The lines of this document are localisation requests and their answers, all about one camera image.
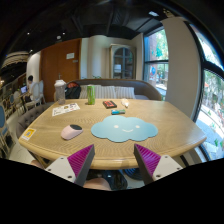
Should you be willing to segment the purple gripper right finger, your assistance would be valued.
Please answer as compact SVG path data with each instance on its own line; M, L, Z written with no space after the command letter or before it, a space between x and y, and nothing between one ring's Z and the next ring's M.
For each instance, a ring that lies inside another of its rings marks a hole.
M169 155L160 156L139 144L134 145L134 155L145 185L182 169Z

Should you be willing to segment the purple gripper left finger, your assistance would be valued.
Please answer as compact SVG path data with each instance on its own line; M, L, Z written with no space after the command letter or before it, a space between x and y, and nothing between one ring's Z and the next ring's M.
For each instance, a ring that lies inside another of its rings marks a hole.
M89 145L68 157L59 157L46 168L46 171L83 186L94 155L94 145Z

